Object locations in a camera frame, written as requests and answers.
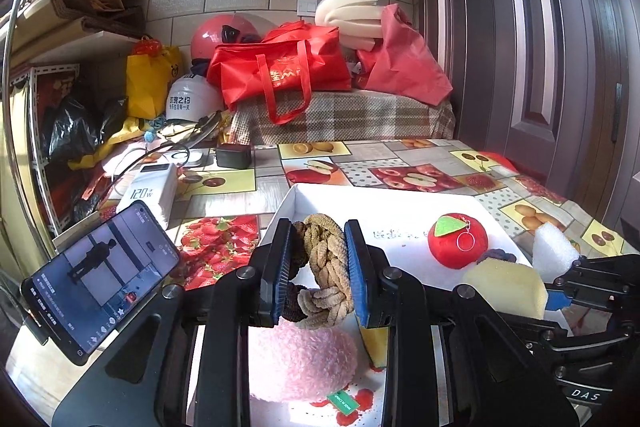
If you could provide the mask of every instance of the pink plush toy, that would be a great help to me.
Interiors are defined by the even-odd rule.
[[[351,382],[358,363],[347,333],[282,318],[274,328],[249,328],[248,344],[250,392],[270,402],[323,399]]]

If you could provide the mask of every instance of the smartphone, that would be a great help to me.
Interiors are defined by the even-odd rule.
[[[24,280],[20,291],[65,356],[84,365],[178,259],[146,204],[134,201]]]

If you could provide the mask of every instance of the black box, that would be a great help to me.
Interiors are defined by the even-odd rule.
[[[251,165],[251,146],[223,143],[216,148],[218,167],[248,169]]]

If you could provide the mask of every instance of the plaid cloth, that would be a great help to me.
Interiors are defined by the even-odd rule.
[[[302,93],[277,91],[278,113],[302,104]],[[231,143],[274,145],[332,140],[391,140],[424,137],[451,139],[455,118],[449,100],[437,107],[411,98],[356,89],[314,92],[305,114],[284,124],[269,120],[264,98],[238,102],[230,128]]]

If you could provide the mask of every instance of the yellow sponge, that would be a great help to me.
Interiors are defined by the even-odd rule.
[[[372,328],[367,330],[360,326],[360,334],[371,363],[375,368],[386,367],[386,350],[389,328]]]
[[[542,319],[545,314],[545,283],[532,267],[485,259],[462,276],[497,312]]]

